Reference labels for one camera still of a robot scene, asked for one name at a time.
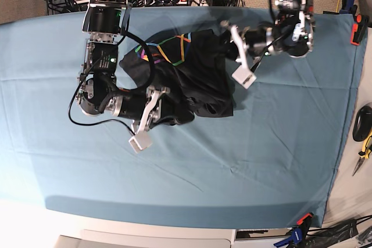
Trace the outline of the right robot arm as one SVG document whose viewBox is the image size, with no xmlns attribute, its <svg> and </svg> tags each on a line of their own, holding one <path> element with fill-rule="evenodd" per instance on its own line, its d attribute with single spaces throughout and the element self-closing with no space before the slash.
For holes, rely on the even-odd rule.
<svg viewBox="0 0 372 248">
<path fill-rule="evenodd" d="M 123 124 L 124 119 L 133 121 L 132 126 L 126 127 L 132 136 L 161 124 L 190 123 L 195 118 L 193 112 L 178 109 L 168 98 L 170 88 L 153 83 L 153 54 L 147 43 L 128 30 L 132 4 L 133 0 L 88 0 L 82 30 L 90 38 L 72 100 L 77 101 L 82 112 L 88 116 L 110 112 L 114 122 Z M 148 77 L 134 89 L 116 85 L 119 46 L 126 38 L 138 43 L 144 51 L 142 57 L 149 63 Z"/>
</svg>

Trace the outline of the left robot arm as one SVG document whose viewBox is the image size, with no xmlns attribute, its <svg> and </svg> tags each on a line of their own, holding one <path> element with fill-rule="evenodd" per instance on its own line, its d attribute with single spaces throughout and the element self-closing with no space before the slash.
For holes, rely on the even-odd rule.
<svg viewBox="0 0 372 248">
<path fill-rule="evenodd" d="M 240 29 L 228 21 L 221 22 L 226 31 L 220 36 L 221 52 L 231 60 L 239 59 L 233 29 L 242 40 L 242 55 L 254 59 L 258 66 L 265 56 L 287 53 L 304 57 L 313 49 L 313 0 L 268 0 L 270 21 L 262 21 L 256 28 Z"/>
</svg>

